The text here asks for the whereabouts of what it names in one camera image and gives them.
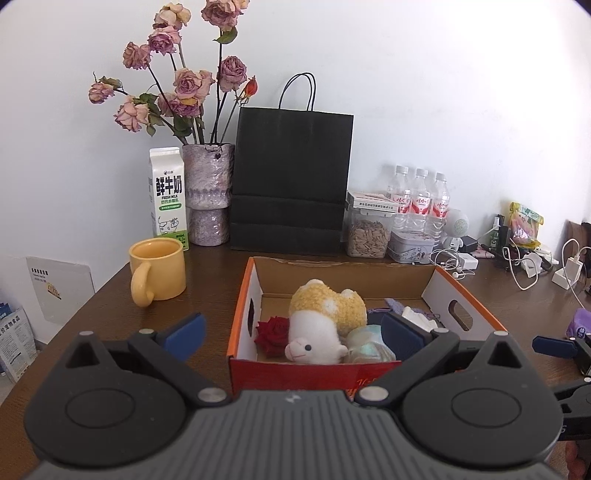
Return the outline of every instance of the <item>mug handle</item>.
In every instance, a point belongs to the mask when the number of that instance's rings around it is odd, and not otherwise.
[[[143,262],[131,277],[131,298],[138,307],[147,307],[154,299],[154,292],[148,289],[148,272],[152,265]]]

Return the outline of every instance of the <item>plastic water bottle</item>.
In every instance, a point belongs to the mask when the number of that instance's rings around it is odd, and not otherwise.
[[[435,240],[435,245],[441,241],[441,230],[445,225],[445,217],[449,208],[449,191],[443,173],[437,172],[435,183],[431,191],[431,208],[427,218],[427,233]]]
[[[396,166],[396,174],[388,185],[388,197],[398,204],[398,212],[393,215],[392,230],[403,230],[410,210],[410,185],[407,179],[408,167]]]
[[[425,231],[425,223],[431,203],[431,194],[425,182],[428,174],[428,170],[417,168],[417,177],[411,185],[411,204],[407,215],[406,230],[413,232]]]

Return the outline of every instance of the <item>white sheep plush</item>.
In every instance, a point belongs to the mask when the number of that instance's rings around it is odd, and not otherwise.
[[[347,354],[340,343],[349,332],[367,325],[367,310],[353,290],[332,291],[322,280],[310,280],[291,298],[288,360],[301,364],[333,365]]]

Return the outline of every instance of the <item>blue gripper pad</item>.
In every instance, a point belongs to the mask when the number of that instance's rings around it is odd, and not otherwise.
[[[410,358],[433,339],[429,332],[394,312],[381,315],[382,340],[394,352],[396,360]]]
[[[577,354],[577,346],[571,340],[537,336],[531,342],[531,347],[536,353],[556,356],[558,358],[574,358]]]
[[[192,313],[173,327],[160,332],[156,342],[173,357],[186,362],[205,340],[206,320],[200,313]]]

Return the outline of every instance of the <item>purple bag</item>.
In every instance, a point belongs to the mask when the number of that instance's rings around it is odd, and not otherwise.
[[[568,338],[584,338],[587,332],[591,333],[591,312],[578,309],[574,313],[573,321],[566,329],[566,336]]]

